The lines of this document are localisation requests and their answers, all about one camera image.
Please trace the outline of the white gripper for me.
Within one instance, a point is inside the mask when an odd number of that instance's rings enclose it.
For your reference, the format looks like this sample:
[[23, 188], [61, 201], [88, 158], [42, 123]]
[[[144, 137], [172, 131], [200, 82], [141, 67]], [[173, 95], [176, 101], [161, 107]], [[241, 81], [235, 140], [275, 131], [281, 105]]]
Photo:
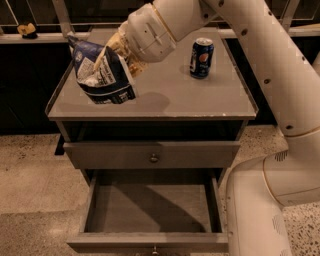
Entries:
[[147, 69], [147, 63], [163, 61], [177, 45], [153, 4], [145, 4], [131, 13], [121, 24], [119, 31], [121, 33], [116, 32], [103, 47], [93, 71], [98, 70], [107, 48], [126, 58], [128, 46], [134, 55], [130, 54], [126, 62], [135, 78]]

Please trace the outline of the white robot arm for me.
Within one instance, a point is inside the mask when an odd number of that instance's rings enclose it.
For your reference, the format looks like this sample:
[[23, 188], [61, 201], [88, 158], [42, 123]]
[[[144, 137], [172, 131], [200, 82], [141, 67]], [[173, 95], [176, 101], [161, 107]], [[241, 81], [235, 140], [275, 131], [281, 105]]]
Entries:
[[230, 256], [292, 256], [282, 210], [320, 200], [320, 76], [265, 0], [153, 0], [131, 13], [103, 50], [131, 76], [160, 62], [220, 16], [259, 85], [258, 124], [273, 124], [285, 150], [237, 165], [226, 182]]

